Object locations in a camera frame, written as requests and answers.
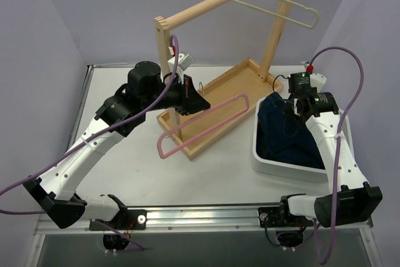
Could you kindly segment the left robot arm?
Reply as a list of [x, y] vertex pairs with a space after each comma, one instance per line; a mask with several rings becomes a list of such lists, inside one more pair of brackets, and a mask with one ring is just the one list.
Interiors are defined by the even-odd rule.
[[98, 219], [112, 229], [121, 228], [129, 218], [127, 206], [116, 196], [88, 197], [77, 188], [98, 161], [146, 120], [148, 111], [173, 108], [188, 116], [211, 107], [194, 88], [192, 78], [169, 76], [161, 68], [141, 61], [130, 70], [127, 83], [107, 98], [66, 158], [42, 175], [24, 184], [25, 189], [60, 229], [80, 219]]

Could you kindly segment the pink hanger with metal hook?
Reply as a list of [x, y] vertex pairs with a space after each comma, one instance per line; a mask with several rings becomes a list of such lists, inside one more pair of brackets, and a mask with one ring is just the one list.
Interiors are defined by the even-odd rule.
[[232, 128], [244, 121], [254, 109], [254, 85], [236, 76], [205, 85], [205, 97], [211, 108], [190, 116], [178, 116], [173, 125], [169, 111], [157, 118], [164, 133], [157, 141], [162, 159], [183, 152], [195, 158]]

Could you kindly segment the dark blue denim skirt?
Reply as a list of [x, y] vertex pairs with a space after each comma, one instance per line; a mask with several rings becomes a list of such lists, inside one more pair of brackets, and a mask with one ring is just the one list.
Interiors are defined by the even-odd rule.
[[266, 97], [257, 113], [256, 154], [270, 161], [324, 169], [311, 133], [298, 117], [288, 114], [278, 93]]

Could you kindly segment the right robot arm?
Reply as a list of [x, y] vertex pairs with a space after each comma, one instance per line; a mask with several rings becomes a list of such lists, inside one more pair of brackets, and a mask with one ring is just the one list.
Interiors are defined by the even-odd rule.
[[379, 187], [371, 186], [361, 172], [342, 126], [334, 96], [311, 85], [307, 72], [288, 79], [291, 112], [311, 133], [323, 161], [329, 185], [326, 196], [283, 196], [277, 210], [280, 222], [293, 224], [299, 218], [315, 219], [325, 228], [367, 221], [382, 201]]

